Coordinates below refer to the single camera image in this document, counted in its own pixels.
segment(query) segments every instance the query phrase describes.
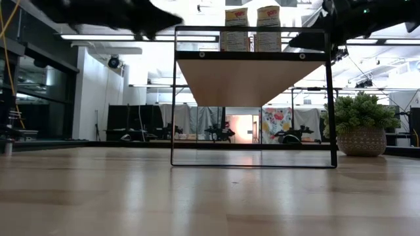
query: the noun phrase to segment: metal frame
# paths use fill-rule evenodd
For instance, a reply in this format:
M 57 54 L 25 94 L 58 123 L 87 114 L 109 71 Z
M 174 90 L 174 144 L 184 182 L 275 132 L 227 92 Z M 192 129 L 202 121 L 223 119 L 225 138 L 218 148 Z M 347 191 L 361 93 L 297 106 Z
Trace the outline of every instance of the metal frame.
M 206 52 L 205 57 L 200 56 L 200 52 L 178 51 L 177 50 L 177 36 L 179 31 L 241 31 L 241 32 L 312 32 L 324 34 L 325 51 L 324 53 L 294 53 L 294 52 Z M 180 165 L 174 164 L 173 155 L 175 151 L 175 104 L 176 104 L 176 89 L 177 86 L 177 60 L 293 60 L 293 61 L 321 61 L 325 62 L 326 81 L 327 81 L 327 98 L 328 98 L 328 113 L 329 123 L 335 124 L 334 116 L 334 89 L 333 78 L 331 72 L 331 40 L 329 32 L 324 29 L 315 28 L 262 28 L 262 27 L 223 27 L 223 26 L 177 26 L 175 28 L 174 41 L 174 63 L 173 63 L 173 91 L 172 91 L 172 132 L 171 132 L 171 165 L 174 167 L 271 167 L 271 168 L 336 168 L 337 167 L 337 144 L 335 126 L 329 129 L 329 136 L 331 143 L 329 145 L 331 154 L 331 164 L 326 166 L 284 166 L 284 165 Z

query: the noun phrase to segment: green plant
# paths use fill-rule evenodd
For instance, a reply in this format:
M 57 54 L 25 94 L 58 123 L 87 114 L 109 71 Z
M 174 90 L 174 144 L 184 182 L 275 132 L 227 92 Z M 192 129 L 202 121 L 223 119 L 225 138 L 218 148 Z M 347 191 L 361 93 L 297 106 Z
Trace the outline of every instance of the green plant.
M 394 118 L 392 107 L 378 104 L 378 97 L 359 92 L 355 98 L 338 97 L 334 103 L 335 128 L 337 135 L 344 134 L 357 127 L 397 128 L 400 120 Z M 323 112 L 324 136 L 329 136 L 328 106 Z

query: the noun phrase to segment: floral poster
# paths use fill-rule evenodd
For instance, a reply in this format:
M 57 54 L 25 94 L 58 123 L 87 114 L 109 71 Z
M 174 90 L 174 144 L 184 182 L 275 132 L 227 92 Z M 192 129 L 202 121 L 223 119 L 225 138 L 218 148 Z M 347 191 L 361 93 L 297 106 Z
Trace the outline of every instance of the floral poster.
M 262 109 L 262 143 L 278 144 L 279 131 L 291 128 L 291 108 L 263 108 Z

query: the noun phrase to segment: woven basket planter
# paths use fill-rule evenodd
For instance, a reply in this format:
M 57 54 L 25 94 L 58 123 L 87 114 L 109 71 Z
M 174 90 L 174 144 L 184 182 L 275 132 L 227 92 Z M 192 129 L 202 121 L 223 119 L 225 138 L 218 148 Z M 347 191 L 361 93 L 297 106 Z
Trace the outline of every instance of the woven basket planter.
M 387 137 L 383 128 L 354 128 L 350 132 L 338 135 L 340 151 L 355 157 L 376 157 L 387 148 Z

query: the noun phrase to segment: shelf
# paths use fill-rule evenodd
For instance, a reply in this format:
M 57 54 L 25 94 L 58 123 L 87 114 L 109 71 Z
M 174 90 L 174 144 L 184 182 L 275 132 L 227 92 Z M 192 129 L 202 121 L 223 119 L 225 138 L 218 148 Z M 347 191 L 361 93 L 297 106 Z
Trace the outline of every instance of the shelf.
M 198 106 L 251 108 L 269 103 L 326 60 L 324 53 L 291 52 L 177 51 L 175 56 Z

